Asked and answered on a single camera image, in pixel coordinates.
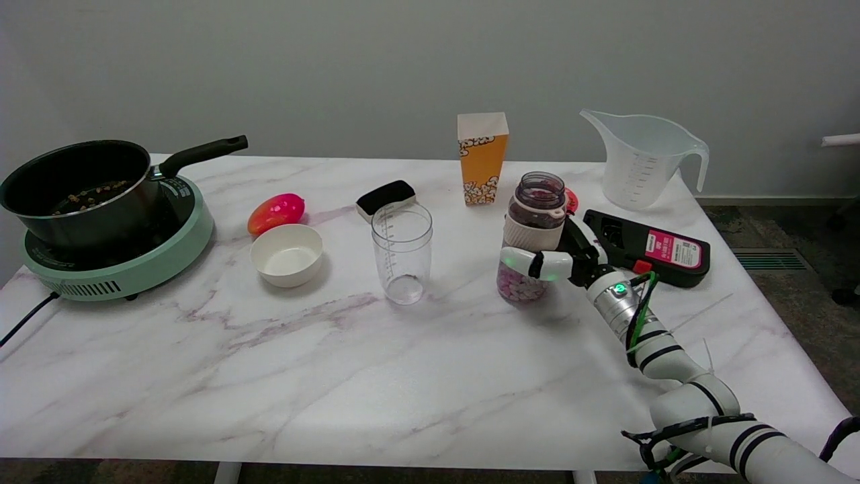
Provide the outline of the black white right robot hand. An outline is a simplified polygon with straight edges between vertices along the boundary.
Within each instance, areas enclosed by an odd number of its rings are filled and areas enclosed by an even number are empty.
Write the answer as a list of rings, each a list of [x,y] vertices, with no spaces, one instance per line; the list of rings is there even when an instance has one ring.
[[[589,288],[596,279],[615,271],[590,226],[573,212],[567,214],[555,251],[504,247],[501,263],[528,278],[542,282],[568,280],[581,288]]]

